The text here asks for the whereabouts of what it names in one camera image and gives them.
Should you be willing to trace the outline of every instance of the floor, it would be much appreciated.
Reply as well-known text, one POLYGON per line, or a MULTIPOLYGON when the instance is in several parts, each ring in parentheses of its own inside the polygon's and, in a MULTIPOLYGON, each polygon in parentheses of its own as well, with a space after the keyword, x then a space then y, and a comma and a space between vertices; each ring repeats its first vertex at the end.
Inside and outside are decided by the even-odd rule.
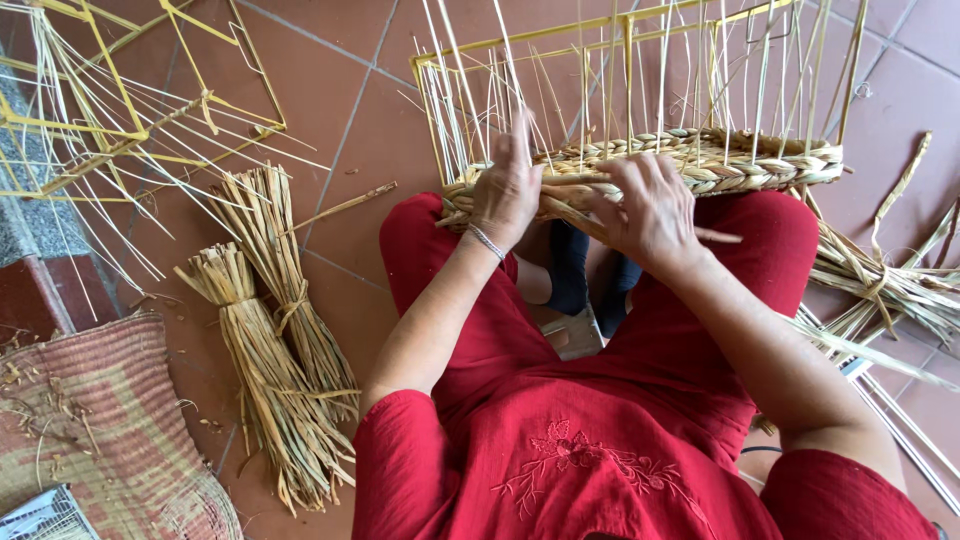
MULTIPOLYGON (((137 22, 157 14, 156 10, 132 4, 98 3, 137 22)), ((412 37, 420 42, 429 37, 422 3, 237 0, 237 4, 286 114, 289 135, 315 147, 316 152, 285 138, 274 137, 270 142, 280 150, 332 169, 327 172, 276 152, 250 152, 258 159, 283 163, 293 174, 295 218, 306 219, 387 182, 398 184, 387 195, 298 231, 310 298, 362 381, 397 320, 377 248, 379 225, 397 202, 440 186, 425 119, 418 106, 405 97, 417 93, 407 60, 414 51, 412 37)), ((492 3, 456 4, 450 7, 451 19, 461 42, 499 35, 492 3)), ((584 6, 583 17, 605 14, 609 4, 600 4, 604 4, 602 9, 597 3, 584 6)), ((813 9, 810 4, 807 2, 808 10, 813 9)), ((828 69, 839 70, 842 64, 857 4, 854 0, 833 2, 829 28, 830 36, 836 39, 828 39, 826 56, 833 59, 828 61, 828 69)), ((557 3, 519 1, 503 1, 501 5, 511 33, 569 22, 577 16, 577 3, 572 0, 561 2, 559 7, 557 3)), ((621 0, 619 9, 628 10, 634 5, 621 0)), ((641 7, 647 5, 652 4, 642 0, 641 7)), ((228 32, 225 1, 198 0, 189 12, 228 32)), ((917 177, 890 211, 878 235, 880 245, 889 250, 893 260, 902 260, 911 246, 919 245, 960 194, 955 172, 956 156, 960 155, 960 128, 955 121, 960 117, 960 102, 955 99, 960 95, 960 36, 950 26, 958 16, 960 4, 951 0, 871 3, 858 66, 858 78, 869 83, 869 97, 852 103, 845 144, 846 163, 855 173, 812 191, 829 223, 858 243, 869 244, 876 208, 899 178, 920 136, 925 130, 933 130, 933 142, 917 177)), ((204 38, 189 25, 183 31, 187 39, 204 38)), ((195 92, 189 60, 175 44, 170 25, 157 27, 150 40, 149 46, 134 43, 116 55, 121 72, 130 70, 138 74, 134 75, 137 80, 173 93, 195 92)), ((210 54, 198 58, 207 74, 207 85, 225 97, 229 93, 251 110, 269 114, 258 77, 243 69, 227 68, 236 65, 237 59, 209 50, 210 54)), ((230 158, 224 165, 228 170, 249 166, 238 158, 230 158)), ((204 177, 197 182, 208 184, 213 180, 204 177)), ((173 189, 159 191, 152 210, 176 241, 128 205, 108 207, 114 221, 124 225, 128 238, 166 279, 151 280, 119 240, 105 236, 105 241, 116 253, 125 254, 124 267, 148 291, 178 301, 175 307, 162 299, 141 306, 166 315, 171 376, 178 395, 196 404, 196 409, 183 410, 187 425, 198 449, 232 496, 246 537, 306 538, 322 528, 328 538, 347 538, 352 519, 351 490, 342 490, 342 504, 325 514, 301 512, 295 518, 273 494, 266 459, 253 459, 239 476, 246 453, 242 431, 237 427, 238 386, 220 332, 208 324, 217 319, 216 309, 173 275, 174 266, 184 265, 198 250, 228 241, 229 237, 173 189), (225 428, 213 432, 201 423, 202 419, 216 420, 225 428)), ((139 295, 120 282, 116 296, 126 306, 139 295)), ((839 313, 852 301, 812 285, 805 300, 823 317, 839 313)), ((960 348, 951 351, 916 326, 902 325, 900 336, 896 341, 884 335, 875 346, 960 381, 960 348)), ((875 368, 873 373, 936 444, 960 463, 960 431, 953 418, 960 396, 882 368, 875 368)), ((776 444, 776 440, 761 432, 748 441, 771 443, 776 444)), ((773 457, 770 453, 750 454, 744 458, 744 471, 762 481, 773 457)), ((960 495, 960 481, 950 479, 937 465, 934 468, 960 495)), ((924 515, 960 538, 960 519, 951 515, 907 460, 904 470, 909 495, 924 515)))

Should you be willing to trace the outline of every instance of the woven mat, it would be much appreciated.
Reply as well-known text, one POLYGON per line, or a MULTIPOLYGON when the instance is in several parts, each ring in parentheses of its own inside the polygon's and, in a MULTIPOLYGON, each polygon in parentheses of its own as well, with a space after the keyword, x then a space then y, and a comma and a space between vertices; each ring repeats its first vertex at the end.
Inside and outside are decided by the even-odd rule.
POLYGON ((0 358, 0 515, 60 481, 105 539, 241 538, 165 351, 162 318, 140 313, 0 358))

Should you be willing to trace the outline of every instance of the braided water hyacinth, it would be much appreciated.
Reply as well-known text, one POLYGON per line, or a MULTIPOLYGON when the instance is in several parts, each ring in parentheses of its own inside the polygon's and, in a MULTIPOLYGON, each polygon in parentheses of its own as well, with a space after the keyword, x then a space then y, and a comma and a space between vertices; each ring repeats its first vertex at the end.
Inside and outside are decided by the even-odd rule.
MULTIPOLYGON (((717 128, 676 129, 660 133, 659 139, 660 154, 673 158, 696 197, 824 184, 833 182, 843 170, 843 147, 821 140, 810 141, 807 152, 803 140, 781 141, 760 135, 754 158, 754 136, 749 132, 730 133, 728 137, 726 131, 717 128)), ((596 171, 596 163, 638 152, 656 152, 658 136, 633 137, 629 153, 627 145, 625 139, 613 139, 606 149, 598 142, 533 156, 534 164, 546 165, 537 219, 563 218, 606 242, 606 230, 587 218, 585 212, 589 211, 594 190, 615 201, 622 194, 610 184, 607 175, 596 171)), ((444 186, 444 214, 438 227, 447 226, 458 232, 464 229, 473 211, 473 187, 481 172, 482 168, 469 167, 460 182, 444 186)))

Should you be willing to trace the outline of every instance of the bracelet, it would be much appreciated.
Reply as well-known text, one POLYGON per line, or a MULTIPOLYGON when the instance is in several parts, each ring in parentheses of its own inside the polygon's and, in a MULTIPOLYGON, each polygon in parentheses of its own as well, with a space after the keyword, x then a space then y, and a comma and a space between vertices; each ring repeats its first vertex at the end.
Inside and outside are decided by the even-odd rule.
POLYGON ((472 223, 469 223, 468 227, 473 232, 473 235, 476 236, 477 239, 479 239, 481 242, 483 242, 483 245, 487 246, 488 248, 491 249, 491 251, 496 253, 496 256, 499 257, 500 260, 503 260, 504 258, 507 257, 506 254, 500 251, 500 248, 494 246, 493 242, 490 242, 490 239, 487 238, 487 235, 484 234, 479 227, 477 227, 476 225, 473 225, 472 223))

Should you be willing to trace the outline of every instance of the black sock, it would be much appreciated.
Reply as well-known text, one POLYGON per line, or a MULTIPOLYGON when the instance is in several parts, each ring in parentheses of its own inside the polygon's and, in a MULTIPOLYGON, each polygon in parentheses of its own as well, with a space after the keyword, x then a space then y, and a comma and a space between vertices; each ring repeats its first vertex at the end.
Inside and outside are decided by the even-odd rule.
POLYGON ((553 264, 547 268, 553 291, 544 306, 560 313, 576 315, 587 307, 587 249, 590 238, 586 233, 555 219, 550 224, 550 255, 553 264))
POLYGON ((600 308, 596 310, 597 326, 600 334, 610 339, 623 319, 627 317, 627 293, 634 288, 640 279, 643 270, 635 262, 618 253, 616 274, 607 288, 607 292, 600 301, 600 308))

